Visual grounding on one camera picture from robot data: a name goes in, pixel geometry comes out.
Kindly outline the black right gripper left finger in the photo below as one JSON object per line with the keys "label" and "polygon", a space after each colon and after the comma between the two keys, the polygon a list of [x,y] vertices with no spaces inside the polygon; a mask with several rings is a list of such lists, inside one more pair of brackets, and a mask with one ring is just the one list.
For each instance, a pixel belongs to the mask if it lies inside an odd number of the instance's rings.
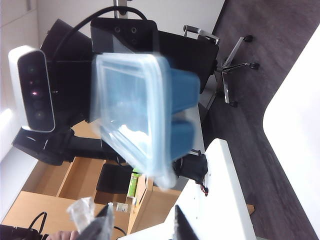
{"label": "black right gripper left finger", "polygon": [[79,234],[78,240],[110,240],[114,228],[114,206],[106,204],[94,220]]}

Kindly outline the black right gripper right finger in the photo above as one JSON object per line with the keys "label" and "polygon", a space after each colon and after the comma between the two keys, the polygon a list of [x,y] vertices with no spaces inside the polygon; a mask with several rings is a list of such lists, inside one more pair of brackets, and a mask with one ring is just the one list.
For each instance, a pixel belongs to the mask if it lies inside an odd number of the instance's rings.
{"label": "black right gripper right finger", "polygon": [[198,240],[181,208],[174,207],[174,234],[173,240]]}

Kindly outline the bystander bare hand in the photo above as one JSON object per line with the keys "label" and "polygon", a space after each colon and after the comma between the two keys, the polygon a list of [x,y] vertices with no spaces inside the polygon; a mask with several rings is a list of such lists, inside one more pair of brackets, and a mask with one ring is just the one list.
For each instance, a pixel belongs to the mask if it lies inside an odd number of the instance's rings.
{"label": "bystander bare hand", "polygon": [[48,236],[48,240],[76,240],[79,236],[79,232],[77,230],[73,231],[57,231]]}

